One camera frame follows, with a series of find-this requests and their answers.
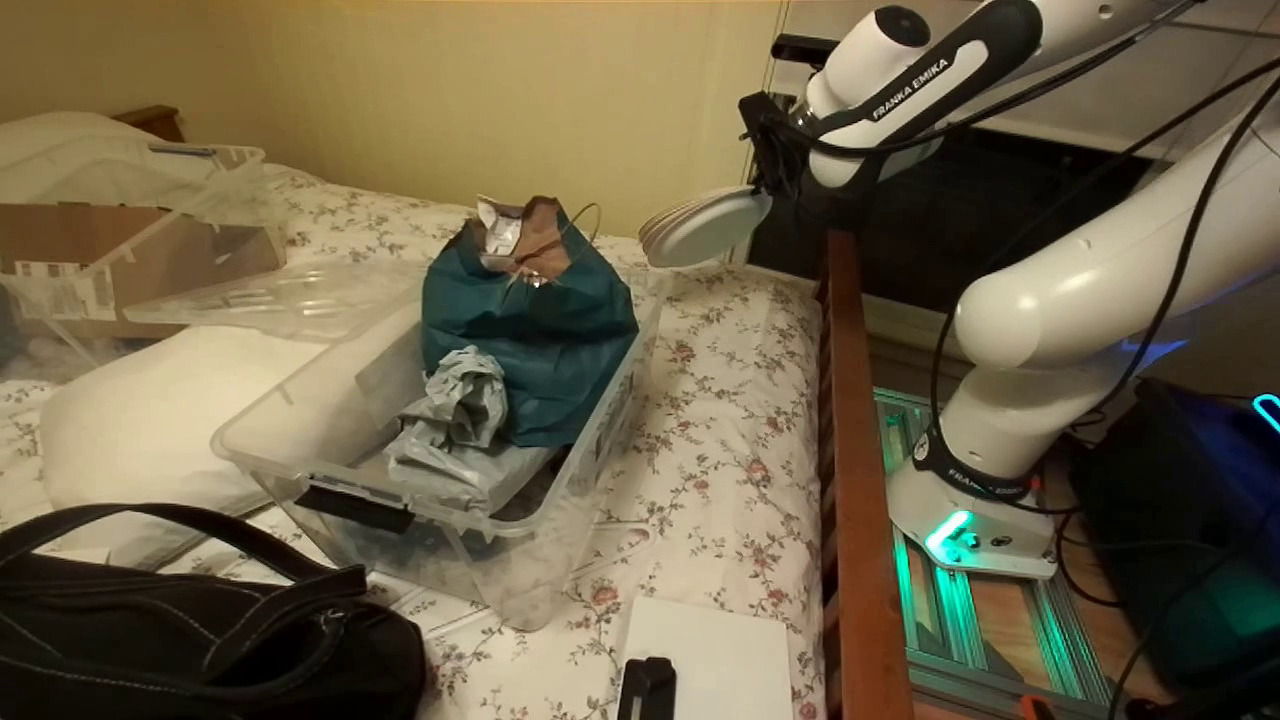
bed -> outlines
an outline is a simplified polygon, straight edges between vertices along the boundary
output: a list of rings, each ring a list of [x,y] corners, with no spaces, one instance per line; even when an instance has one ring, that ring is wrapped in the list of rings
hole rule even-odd
[[[166,108],[119,119],[179,130]],[[343,187],[284,163],[268,163],[268,193],[284,206],[289,264],[424,268],[468,216],[461,202]],[[600,235],[597,248],[623,275],[649,273],[634,235]],[[562,619],[513,631],[483,607],[377,580],[424,626],[441,670],[424,715],[610,715],[620,607],[634,594],[786,623],[800,720],[912,715],[858,275],[848,235],[827,238],[826,285],[741,264],[673,275],[642,382],[644,413],[603,466],[613,507]],[[0,382],[0,523],[51,507],[41,425],[60,397],[58,378]],[[280,507],[248,516],[317,550]],[[187,548],[177,534],[155,550],[154,530],[119,523],[118,534],[71,534],[60,550],[262,575],[219,544]]]

teal bag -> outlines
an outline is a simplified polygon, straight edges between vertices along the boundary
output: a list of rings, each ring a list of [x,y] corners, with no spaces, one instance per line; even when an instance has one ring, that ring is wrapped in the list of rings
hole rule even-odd
[[[468,219],[441,248],[421,291],[424,373],[463,345],[487,351],[503,369],[503,440],[518,447],[571,442],[637,341],[634,289],[562,202],[557,223],[571,259],[562,281],[538,289],[487,268],[487,229]]]

green light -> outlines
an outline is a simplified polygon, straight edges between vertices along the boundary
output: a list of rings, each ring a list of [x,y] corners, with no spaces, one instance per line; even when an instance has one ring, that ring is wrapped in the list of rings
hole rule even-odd
[[[974,518],[974,510],[953,510],[935,530],[927,530],[927,555],[943,555],[948,541]]]

crumpled plastic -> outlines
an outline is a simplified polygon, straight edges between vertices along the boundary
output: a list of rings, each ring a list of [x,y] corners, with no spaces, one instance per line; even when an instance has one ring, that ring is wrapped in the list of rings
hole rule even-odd
[[[430,375],[390,442],[390,478],[418,499],[501,510],[548,462],[545,447],[509,447],[503,369],[477,345],[458,346]]]

wooden bed frame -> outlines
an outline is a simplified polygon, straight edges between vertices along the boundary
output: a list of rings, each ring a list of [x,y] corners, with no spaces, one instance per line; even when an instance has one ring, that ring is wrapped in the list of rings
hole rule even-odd
[[[819,373],[819,589],[832,720],[910,720],[912,684],[894,580],[882,420],[865,327],[861,259],[848,232],[826,238]]]

